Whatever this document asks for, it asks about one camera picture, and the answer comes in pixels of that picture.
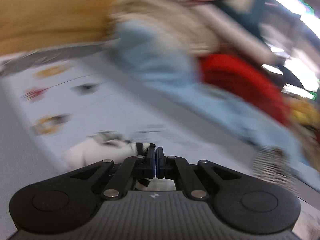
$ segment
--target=beige fabric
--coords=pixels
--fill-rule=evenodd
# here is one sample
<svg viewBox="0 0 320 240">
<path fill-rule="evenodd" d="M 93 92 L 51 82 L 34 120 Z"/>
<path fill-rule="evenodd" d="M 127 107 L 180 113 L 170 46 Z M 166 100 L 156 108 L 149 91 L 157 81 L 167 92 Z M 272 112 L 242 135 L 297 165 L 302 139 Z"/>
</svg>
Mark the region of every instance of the beige fabric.
<svg viewBox="0 0 320 240">
<path fill-rule="evenodd" d="M 185 7 L 188 13 L 193 14 L 197 21 L 215 33 L 221 40 L 227 41 L 233 49 L 240 53 L 246 61 L 253 65 L 273 64 L 276 56 L 257 37 L 253 36 L 243 26 L 232 19 L 228 14 L 211 4 L 196 4 L 194 0 L 172 0 Z"/>
<path fill-rule="evenodd" d="M 220 47 L 214 32 L 175 0 L 117 0 L 110 17 L 116 22 L 139 19 L 151 23 L 196 56 L 217 52 Z"/>
</svg>

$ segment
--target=yellow object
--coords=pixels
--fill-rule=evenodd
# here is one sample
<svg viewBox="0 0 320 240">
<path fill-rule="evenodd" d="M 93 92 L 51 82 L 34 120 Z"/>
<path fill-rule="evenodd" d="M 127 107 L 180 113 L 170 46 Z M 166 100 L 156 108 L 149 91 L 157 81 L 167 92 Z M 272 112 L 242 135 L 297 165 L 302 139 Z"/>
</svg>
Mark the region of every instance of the yellow object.
<svg viewBox="0 0 320 240">
<path fill-rule="evenodd" d="M 58 132 L 61 125 L 52 123 L 52 117 L 42 117 L 36 122 L 34 127 L 39 134 L 44 135 Z"/>
<path fill-rule="evenodd" d="M 292 118 L 301 125 L 320 128 L 320 114 L 306 99 L 296 99 L 290 102 Z"/>
<path fill-rule="evenodd" d="M 39 72 L 35 73 L 34 76 L 36 76 L 39 79 L 51 77 L 60 73 L 63 73 L 67 70 L 67 68 L 63 65 L 59 66 L 53 66 L 44 70 L 40 70 Z"/>
<path fill-rule="evenodd" d="M 114 0 L 0 0 L 0 55 L 100 41 Z"/>
</svg>

